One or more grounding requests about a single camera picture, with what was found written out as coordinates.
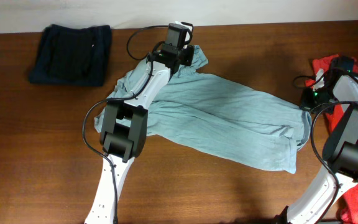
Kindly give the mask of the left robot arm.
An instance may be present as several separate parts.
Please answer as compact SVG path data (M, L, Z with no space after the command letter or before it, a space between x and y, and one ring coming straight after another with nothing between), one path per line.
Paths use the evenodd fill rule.
M191 44L193 25L167 25L164 41L144 57L140 78L121 98L106 98L100 132L102 150L97 155L103 166L93 205L86 224L117 223L117 205L126 175L145 145L148 108L180 66L190 66L195 47Z

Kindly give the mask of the light blue t-shirt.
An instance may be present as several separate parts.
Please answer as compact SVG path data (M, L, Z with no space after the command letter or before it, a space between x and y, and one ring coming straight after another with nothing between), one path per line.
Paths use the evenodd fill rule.
M208 59L197 47L149 107L147 133L267 171L296 171L311 116L268 93L199 73Z

